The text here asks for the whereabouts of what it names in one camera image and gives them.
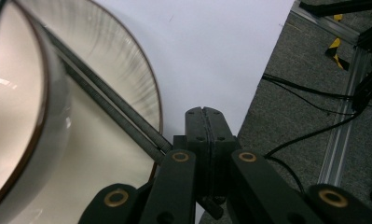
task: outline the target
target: metal frame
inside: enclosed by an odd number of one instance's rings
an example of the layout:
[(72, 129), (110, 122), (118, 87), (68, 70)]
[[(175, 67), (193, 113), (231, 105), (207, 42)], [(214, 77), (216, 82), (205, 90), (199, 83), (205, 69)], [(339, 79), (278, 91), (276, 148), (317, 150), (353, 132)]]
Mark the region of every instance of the metal frame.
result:
[[(173, 137), (173, 150), (155, 180), (138, 189), (124, 184), (102, 189), (79, 223), (191, 224), (200, 201), (215, 219), (227, 201), (233, 223), (372, 223), (372, 210), (347, 191), (320, 184), (300, 197), (263, 156), (240, 148), (220, 111), (190, 109), (186, 135)], [(200, 178), (205, 174), (209, 183)]]
[(353, 30), (352, 28), (349, 28), (348, 26), (334, 21), (331, 18), (325, 18), (325, 17), (316, 17), (312, 14), (310, 14), (308, 11), (306, 11), (303, 8), (299, 7), (300, 1), (296, 0), (293, 4), (293, 7), (291, 8), (291, 14), (295, 15), (305, 21), (309, 21), (320, 28), (326, 30), (328, 33), (333, 34), (343, 41), (348, 42), (351, 45), (356, 45), (360, 33)]
[[(291, 9), (291, 14), (309, 21), (328, 33), (340, 39), (357, 45), (360, 33), (330, 18), (316, 17), (303, 8), (299, 7), (300, 1), (296, 0)], [(356, 86), (363, 80), (367, 72), (367, 61), (370, 53), (361, 48), (356, 48), (352, 60), (348, 83), (344, 88), (343, 94), (353, 95)], [(338, 107), (340, 113), (352, 113), (351, 102), (342, 102)], [(337, 115), (336, 123), (346, 119), (347, 116)], [(320, 171), (318, 183), (326, 183), (339, 186), (345, 165), (345, 156), (348, 151), (348, 143), (351, 134), (352, 121), (336, 128), (331, 132), (327, 148), (325, 150), (324, 161)]]
[[(346, 95), (353, 95), (357, 85), (363, 80), (367, 71), (370, 54), (361, 48), (357, 48), (351, 60), (350, 75), (348, 84), (343, 92)], [(352, 113), (351, 102), (342, 102), (338, 107), (340, 113)], [(337, 115), (335, 123), (341, 122), (348, 116)], [(345, 155), (349, 148), (352, 121), (336, 128), (331, 132), (328, 145), (325, 150), (324, 161), (320, 171), (318, 183), (326, 183), (340, 186), (342, 173), (345, 165)]]

